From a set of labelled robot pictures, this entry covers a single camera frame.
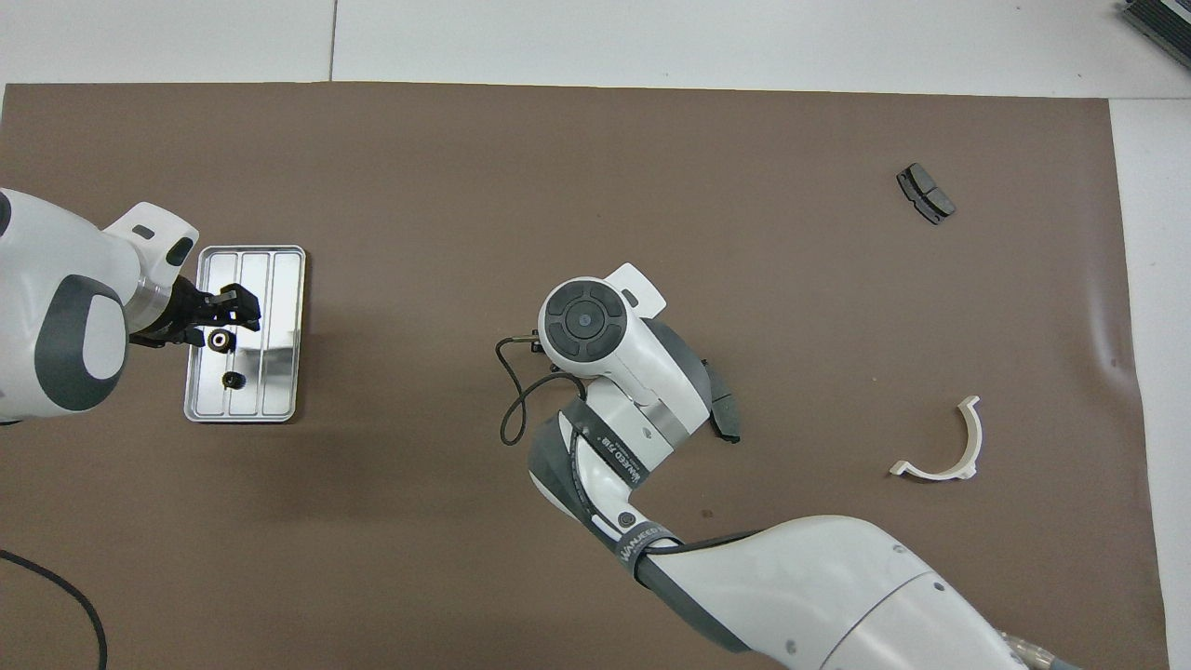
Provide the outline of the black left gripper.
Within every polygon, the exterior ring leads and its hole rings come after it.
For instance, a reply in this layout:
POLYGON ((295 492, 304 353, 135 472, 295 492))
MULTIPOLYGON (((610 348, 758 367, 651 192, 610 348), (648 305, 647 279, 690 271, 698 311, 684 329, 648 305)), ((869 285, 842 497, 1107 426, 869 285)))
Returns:
POLYGON ((242 284, 222 286, 220 293, 199 292, 191 278, 179 276, 166 309, 148 327, 131 332, 127 343, 144 347, 166 347, 168 343, 205 346, 199 326, 216 323, 217 327, 261 330, 260 303, 256 294, 242 284))

